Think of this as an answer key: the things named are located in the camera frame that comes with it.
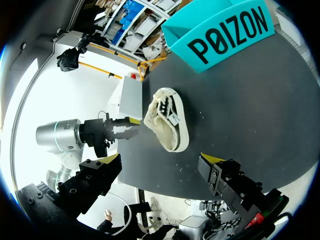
cyan box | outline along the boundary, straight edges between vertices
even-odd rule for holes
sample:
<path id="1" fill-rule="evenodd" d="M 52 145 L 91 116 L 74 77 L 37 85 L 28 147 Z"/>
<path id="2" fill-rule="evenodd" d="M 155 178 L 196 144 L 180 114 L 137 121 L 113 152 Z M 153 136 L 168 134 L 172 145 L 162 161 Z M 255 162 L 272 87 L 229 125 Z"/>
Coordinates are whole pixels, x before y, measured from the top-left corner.
<path id="1" fill-rule="evenodd" d="M 168 47 L 197 73 L 275 33 L 264 0 L 194 0 L 162 31 Z"/>

person's hand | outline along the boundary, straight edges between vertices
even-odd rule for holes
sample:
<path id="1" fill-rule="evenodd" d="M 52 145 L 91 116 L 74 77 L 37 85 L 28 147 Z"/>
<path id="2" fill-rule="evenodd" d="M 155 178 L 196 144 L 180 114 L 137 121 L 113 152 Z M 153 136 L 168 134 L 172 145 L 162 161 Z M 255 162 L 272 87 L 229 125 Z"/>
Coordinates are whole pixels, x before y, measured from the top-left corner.
<path id="1" fill-rule="evenodd" d="M 112 213 L 109 210 L 104 211 L 105 220 L 111 222 L 112 221 Z"/>

robotic arm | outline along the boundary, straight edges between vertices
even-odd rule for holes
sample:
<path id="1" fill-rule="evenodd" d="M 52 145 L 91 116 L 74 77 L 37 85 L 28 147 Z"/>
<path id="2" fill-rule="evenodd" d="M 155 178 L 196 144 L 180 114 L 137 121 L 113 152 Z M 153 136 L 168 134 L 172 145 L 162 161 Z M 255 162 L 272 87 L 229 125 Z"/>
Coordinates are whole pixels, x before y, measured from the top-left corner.
<path id="1" fill-rule="evenodd" d="M 138 133 L 137 129 L 114 133 L 114 127 L 133 127 L 138 123 L 130 118 L 109 118 L 106 120 L 86 120 L 83 124 L 78 119 L 62 120 L 39 126 L 36 130 L 36 141 L 47 152 L 56 154 L 61 160 L 61 169 L 58 173 L 49 170 L 46 182 L 51 189 L 55 189 L 58 182 L 69 179 L 72 170 L 79 168 L 82 161 L 84 145 L 94 147 L 98 158 L 108 156 L 107 148 L 116 139 L 130 139 Z"/>

dark circular tabletop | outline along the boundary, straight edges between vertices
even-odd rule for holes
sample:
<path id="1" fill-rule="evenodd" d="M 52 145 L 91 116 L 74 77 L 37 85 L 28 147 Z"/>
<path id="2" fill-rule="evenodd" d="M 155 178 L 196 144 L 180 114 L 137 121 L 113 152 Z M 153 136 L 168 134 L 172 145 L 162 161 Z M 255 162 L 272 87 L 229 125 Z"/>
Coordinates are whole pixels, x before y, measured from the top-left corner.
<path id="1" fill-rule="evenodd" d="M 307 172 L 320 150 L 320 88 L 304 59 L 278 33 L 197 74 L 174 53 L 142 84 L 143 116 L 157 89 L 183 101 L 190 143 L 170 153 L 144 126 L 120 140 L 120 180 L 139 189 L 187 199 L 212 195 L 197 171 L 201 152 L 234 159 L 263 191 Z"/>

sneaker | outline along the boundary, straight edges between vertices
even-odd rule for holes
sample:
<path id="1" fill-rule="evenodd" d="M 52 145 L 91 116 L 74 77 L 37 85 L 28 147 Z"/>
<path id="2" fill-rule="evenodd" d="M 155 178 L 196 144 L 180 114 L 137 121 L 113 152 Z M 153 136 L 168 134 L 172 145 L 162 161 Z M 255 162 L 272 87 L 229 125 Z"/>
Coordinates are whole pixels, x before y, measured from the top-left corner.
<path id="1" fill-rule="evenodd" d="M 189 145 L 184 105 L 172 88 L 160 88 L 153 95 L 144 124 L 156 134 L 168 152 L 179 153 Z"/>

